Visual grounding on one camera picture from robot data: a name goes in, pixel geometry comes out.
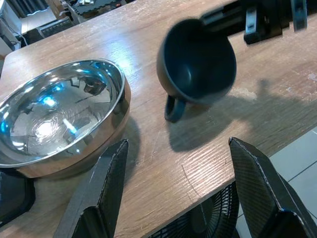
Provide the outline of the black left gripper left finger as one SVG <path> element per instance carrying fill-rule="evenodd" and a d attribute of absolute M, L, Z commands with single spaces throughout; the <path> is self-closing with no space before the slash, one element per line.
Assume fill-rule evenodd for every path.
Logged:
<path fill-rule="evenodd" d="M 55 238 L 112 238 L 121 205 L 129 143 L 109 146 L 73 193 Z"/>

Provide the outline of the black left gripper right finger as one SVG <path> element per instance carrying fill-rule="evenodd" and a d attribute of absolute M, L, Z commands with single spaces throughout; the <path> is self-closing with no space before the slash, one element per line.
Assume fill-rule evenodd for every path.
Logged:
<path fill-rule="evenodd" d="M 315 238 L 317 225 L 294 188 L 255 146 L 231 137 L 239 201 L 253 238 Z"/>

